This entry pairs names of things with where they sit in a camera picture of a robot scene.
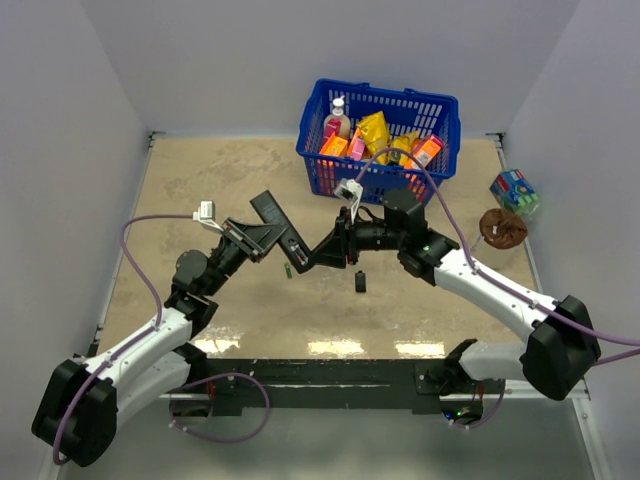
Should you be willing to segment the dark battery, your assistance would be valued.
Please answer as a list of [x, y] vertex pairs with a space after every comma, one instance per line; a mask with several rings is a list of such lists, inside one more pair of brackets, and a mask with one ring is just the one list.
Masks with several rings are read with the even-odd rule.
[[295, 254], [297, 261], [300, 265], [304, 266], [308, 262], [308, 258], [304, 251], [299, 246], [292, 246], [292, 251]]

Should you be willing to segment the black remote control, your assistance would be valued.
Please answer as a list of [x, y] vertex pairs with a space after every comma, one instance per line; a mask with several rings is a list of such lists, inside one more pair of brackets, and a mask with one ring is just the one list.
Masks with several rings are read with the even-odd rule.
[[265, 224], [280, 227], [282, 233], [278, 244], [296, 272], [307, 272], [311, 268], [311, 250], [271, 192], [260, 193], [250, 200], [250, 204]]

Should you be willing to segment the black battery cover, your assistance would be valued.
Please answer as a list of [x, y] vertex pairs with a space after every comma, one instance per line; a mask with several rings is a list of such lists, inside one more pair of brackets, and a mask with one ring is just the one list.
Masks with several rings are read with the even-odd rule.
[[357, 293], [365, 293], [367, 291], [366, 274], [358, 270], [354, 275], [354, 287]]

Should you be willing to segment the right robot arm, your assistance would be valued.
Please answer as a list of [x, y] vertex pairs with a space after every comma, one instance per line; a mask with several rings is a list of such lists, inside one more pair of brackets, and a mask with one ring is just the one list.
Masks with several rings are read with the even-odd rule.
[[411, 276], [464, 298], [518, 337], [511, 344], [471, 339], [458, 345], [440, 375], [452, 390], [466, 393], [482, 380], [522, 380], [560, 401], [599, 360], [601, 349], [582, 301], [530, 291], [483, 265], [430, 228], [423, 205], [409, 191], [389, 191], [383, 217], [367, 220], [359, 215], [360, 184], [347, 180], [335, 193], [348, 204], [305, 266], [344, 268], [356, 264], [363, 251], [393, 250]]

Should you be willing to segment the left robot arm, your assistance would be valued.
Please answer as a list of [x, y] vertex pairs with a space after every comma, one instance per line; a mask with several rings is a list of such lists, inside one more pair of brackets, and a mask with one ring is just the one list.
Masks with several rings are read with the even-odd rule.
[[272, 223], [217, 224], [199, 213], [192, 218], [219, 234], [218, 246], [209, 254], [189, 250], [178, 257], [170, 295], [155, 301], [146, 324], [102, 354], [67, 359], [52, 372], [31, 431], [51, 446], [55, 465], [91, 465], [118, 427], [160, 394], [205, 385], [207, 368], [188, 355], [195, 349], [191, 339], [218, 308], [211, 296], [245, 261], [261, 261], [286, 231]]

